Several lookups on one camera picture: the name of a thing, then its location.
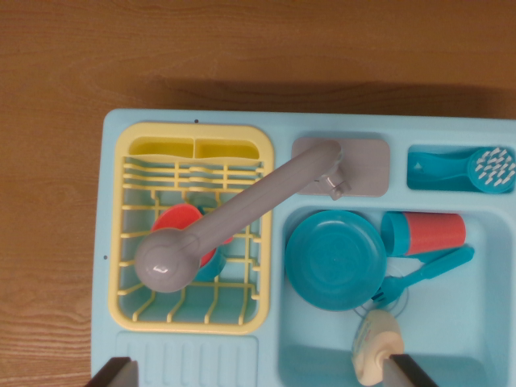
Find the sink basin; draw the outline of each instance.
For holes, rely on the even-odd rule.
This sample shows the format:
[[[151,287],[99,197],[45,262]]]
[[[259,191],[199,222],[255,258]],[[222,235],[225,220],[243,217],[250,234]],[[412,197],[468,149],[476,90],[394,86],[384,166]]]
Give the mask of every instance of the sink basin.
[[[284,225],[284,242],[314,207],[295,210]],[[377,229],[383,210],[358,210]],[[512,243],[504,220],[490,213],[463,213],[473,260],[410,288],[392,313],[406,353],[440,387],[506,385],[509,368]],[[393,275],[405,275],[417,260],[390,258]],[[278,372],[285,386],[360,386],[351,347],[364,308],[320,310],[305,302],[285,278],[281,290]]]

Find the cup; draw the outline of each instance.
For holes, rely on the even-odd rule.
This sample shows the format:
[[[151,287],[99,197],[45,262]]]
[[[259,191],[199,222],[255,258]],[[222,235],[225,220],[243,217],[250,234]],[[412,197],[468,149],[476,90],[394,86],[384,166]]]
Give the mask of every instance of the cup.
[[[466,226],[458,214],[388,212],[381,221],[381,238],[388,256],[411,256],[462,246]]]
[[[176,204],[158,217],[152,225],[151,231],[167,227],[184,230],[200,218],[202,218],[202,213],[196,206],[188,203]],[[201,258],[201,267],[198,275],[195,277],[195,281],[213,280],[222,272],[225,264],[226,257],[223,255],[220,247],[208,252]]]

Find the blue brush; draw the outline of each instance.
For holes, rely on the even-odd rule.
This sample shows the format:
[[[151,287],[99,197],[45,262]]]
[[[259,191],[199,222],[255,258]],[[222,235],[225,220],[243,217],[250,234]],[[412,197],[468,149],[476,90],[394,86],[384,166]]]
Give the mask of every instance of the blue brush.
[[[432,183],[466,176],[481,192],[501,194],[513,188],[516,181],[514,152],[508,148],[481,148],[467,158],[409,153],[408,180]]]

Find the red cup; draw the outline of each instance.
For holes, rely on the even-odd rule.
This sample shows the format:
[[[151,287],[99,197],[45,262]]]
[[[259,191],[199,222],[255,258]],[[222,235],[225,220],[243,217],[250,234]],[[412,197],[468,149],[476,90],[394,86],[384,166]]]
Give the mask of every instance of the red cup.
[[[193,222],[197,222],[202,218],[201,211],[196,206],[192,206],[188,203],[176,204],[170,207],[152,225],[151,231],[156,231],[161,228],[176,228],[178,230],[186,229]],[[228,239],[225,243],[230,243],[232,238]],[[211,258],[215,254],[215,249],[207,253],[201,258],[201,267],[210,262]]]
[[[466,226],[458,214],[388,212],[381,222],[381,238],[387,255],[411,256],[462,246]]]

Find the dish rack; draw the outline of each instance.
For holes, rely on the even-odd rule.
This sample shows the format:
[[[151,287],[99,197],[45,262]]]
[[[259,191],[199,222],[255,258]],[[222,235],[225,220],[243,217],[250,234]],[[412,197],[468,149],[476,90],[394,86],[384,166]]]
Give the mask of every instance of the dish rack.
[[[134,254],[158,216],[198,195],[218,205],[273,168],[272,145],[252,127],[138,123],[115,152],[109,307],[134,331],[244,334],[265,319],[271,214],[224,246],[227,264],[213,281],[157,293],[135,274]]]

